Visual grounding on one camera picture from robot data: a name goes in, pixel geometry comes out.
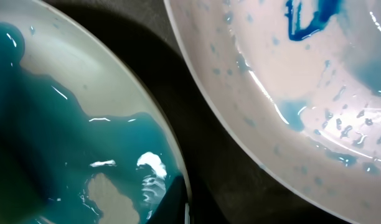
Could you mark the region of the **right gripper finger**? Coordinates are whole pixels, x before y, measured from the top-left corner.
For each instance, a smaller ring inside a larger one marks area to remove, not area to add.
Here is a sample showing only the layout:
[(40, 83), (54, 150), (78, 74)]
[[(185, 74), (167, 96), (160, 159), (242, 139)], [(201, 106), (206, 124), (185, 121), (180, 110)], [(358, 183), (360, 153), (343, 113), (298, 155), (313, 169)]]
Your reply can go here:
[(188, 224), (188, 198), (183, 176), (177, 176), (147, 224)]

